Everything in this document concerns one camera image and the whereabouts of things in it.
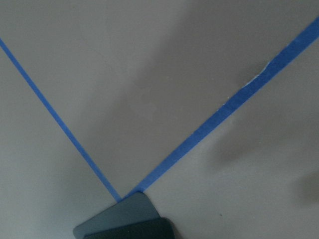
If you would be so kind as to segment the black mouse pad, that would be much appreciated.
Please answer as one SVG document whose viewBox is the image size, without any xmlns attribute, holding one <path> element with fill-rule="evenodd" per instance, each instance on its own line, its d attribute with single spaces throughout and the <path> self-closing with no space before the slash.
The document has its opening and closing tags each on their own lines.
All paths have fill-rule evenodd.
<svg viewBox="0 0 319 239">
<path fill-rule="evenodd" d="M 174 239 L 170 221 L 142 192 L 96 214 L 73 229 L 77 239 Z"/>
</svg>

